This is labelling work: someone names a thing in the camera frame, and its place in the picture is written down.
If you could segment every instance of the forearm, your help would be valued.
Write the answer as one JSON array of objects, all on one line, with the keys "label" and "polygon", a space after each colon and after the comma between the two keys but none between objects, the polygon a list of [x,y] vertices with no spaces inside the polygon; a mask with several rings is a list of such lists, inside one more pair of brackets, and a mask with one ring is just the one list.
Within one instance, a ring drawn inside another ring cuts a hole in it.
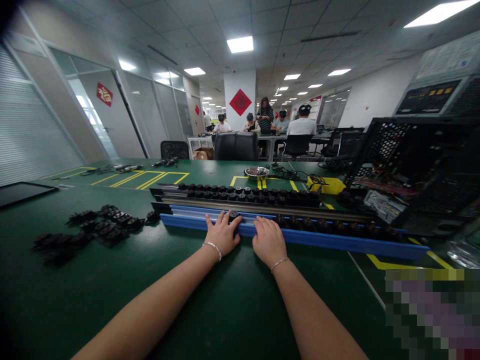
[{"label": "forearm", "polygon": [[219,256],[203,246],[130,301],[74,359],[143,359]]},{"label": "forearm", "polygon": [[273,275],[285,303],[302,360],[367,359],[349,332],[291,261],[280,263],[273,270]]}]

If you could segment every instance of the pixelated area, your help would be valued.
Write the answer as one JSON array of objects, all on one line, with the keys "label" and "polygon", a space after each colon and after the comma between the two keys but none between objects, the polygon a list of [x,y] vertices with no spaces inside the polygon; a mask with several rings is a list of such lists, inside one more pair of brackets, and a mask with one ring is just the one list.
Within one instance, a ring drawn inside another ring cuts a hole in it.
[{"label": "pixelated area", "polygon": [[410,360],[480,359],[480,270],[388,269],[386,325]]}]

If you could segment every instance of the striped shirt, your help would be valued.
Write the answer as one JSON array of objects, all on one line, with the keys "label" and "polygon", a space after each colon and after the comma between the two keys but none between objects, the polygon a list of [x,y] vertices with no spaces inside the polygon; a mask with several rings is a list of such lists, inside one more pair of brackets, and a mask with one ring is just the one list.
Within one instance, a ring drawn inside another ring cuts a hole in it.
[{"label": "striped shirt", "polygon": [[270,120],[260,119],[258,120],[258,125],[260,125],[260,129],[262,130],[270,130],[272,127],[272,122],[274,121],[274,110],[264,109],[263,107],[259,109],[256,113],[257,116],[268,116]]}]

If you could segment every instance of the metal bowl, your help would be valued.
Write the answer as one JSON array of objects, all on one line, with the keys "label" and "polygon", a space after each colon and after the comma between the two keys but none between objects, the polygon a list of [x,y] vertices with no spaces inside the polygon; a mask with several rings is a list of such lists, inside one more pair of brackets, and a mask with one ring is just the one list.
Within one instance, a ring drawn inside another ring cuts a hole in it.
[{"label": "metal bowl", "polygon": [[245,174],[250,180],[263,181],[269,174],[269,170],[266,167],[252,166],[245,169]]}]

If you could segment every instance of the white table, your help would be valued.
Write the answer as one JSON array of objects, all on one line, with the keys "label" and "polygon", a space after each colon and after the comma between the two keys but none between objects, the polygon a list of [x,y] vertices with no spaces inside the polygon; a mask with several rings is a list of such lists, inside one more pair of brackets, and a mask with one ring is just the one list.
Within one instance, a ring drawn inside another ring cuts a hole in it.
[{"label": "white table", "polygon": [[[312,139],[330,139],[331,132],[324,132],[323,134],[320,135],[314,135]],[[206,142],[207,145],[211,143],[211,147],[213,148],[213,142],[212,142],[212,136],[194,136],[194,137],[188,137],[188,149],[190,151],[190,158],[193,159],[194,156],[194,150],[192,148],[192,143],[193,142],[198,142],[199,147],[202,147],[202,142]],[[275,135],[270,135],[270,136],[260,136],[258,135],[258,140],[267,140],[268,141],[268,161],[272,162],[274,160],[274,147],[275,147],[275,141],[277,140],[287,140],[287,134],[281,134],[279,136]]]}]

